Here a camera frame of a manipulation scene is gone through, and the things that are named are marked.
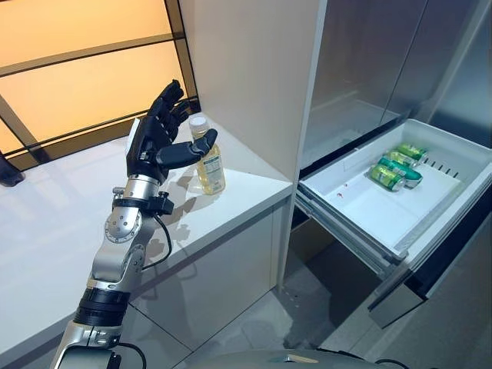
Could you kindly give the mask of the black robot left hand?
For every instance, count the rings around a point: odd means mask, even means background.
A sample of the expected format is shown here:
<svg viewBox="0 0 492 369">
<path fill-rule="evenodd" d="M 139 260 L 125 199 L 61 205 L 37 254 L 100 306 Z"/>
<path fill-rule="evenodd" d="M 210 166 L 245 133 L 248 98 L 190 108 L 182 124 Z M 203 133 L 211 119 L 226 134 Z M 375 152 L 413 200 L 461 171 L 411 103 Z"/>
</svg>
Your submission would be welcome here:
<svg viewBox="0 0 492 369">
<path fill-rule="evenodd" d="M 181 123 L 188 118 L 189 103 L 180 100 L 183 96 L 174 79 L 154 100 L 126 154 L 127 176 L 144 175 L 162 184 L 170 170 L 195 164 L 211 151 L 218 136 L 213 128 L 193 141 L 175 142 Z"/>
</svg>

